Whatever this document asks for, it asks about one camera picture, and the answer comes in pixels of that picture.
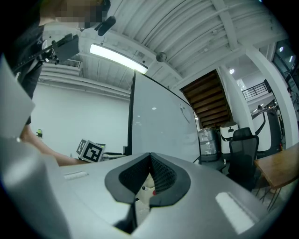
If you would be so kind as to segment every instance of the fluorescent light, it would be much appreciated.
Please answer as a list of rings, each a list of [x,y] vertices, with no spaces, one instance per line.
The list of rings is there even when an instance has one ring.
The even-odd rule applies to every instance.
[[[91,44],[90,53],[107,58],[111,61],[127,66],[133,70],[137,70],[142,74],[145,74],[148,71],[148,69],[140,63],[133,61],[132,59],[122,55],[121,53],[102,46]]]

